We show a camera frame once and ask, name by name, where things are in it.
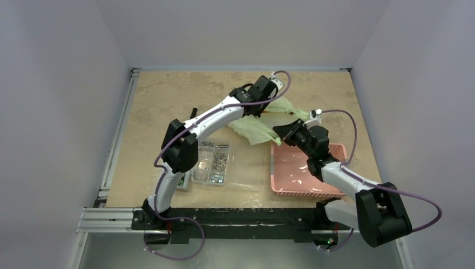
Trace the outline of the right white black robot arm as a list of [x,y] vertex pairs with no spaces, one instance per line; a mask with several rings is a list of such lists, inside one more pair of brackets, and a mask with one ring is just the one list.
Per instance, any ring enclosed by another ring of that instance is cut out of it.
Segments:
[[307,157],[310,174],[332,185],[349,197],[348,203],[330,198],[315,206],[314,220],[321,228],[339,222],[358,230],[371,247],[378,247],[413,232],[413,226],[395,185],[377,183],[346,170],[343,162],[330,153],[328,130],[308,127],[298,119],[273,130],[282,141],[300,149]]

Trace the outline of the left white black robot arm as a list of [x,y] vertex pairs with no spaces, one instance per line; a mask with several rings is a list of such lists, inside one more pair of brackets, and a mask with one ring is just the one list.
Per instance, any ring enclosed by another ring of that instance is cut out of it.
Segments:
[[198,161],[198,147],[210,135],[227,124],[253,115],[262,114],[269,103],[282,97],[289,89],[291,79],[284,83],[272,73],[260,76],[254,83],[234,88],[227,97],[210,110],[181,122],[169,123],[161,151],[153,165],[162,169],[156,188],[147,198],[151,208],[145,222],[153,229],[161,229],[167,222],[167,211],[181,177]]

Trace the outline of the light green plastic bag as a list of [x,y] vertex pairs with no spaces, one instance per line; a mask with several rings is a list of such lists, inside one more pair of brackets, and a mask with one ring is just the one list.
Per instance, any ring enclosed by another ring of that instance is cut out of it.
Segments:
[[281,97],[271,102],[260,117],[244,116],[227,126],[238,135],[245,137],[252,146],[266,142],[274,142],[280,146],[282,139],[273,127],[287,125],[298,119],[309,120],[310,112],[293,106],[288,99]]

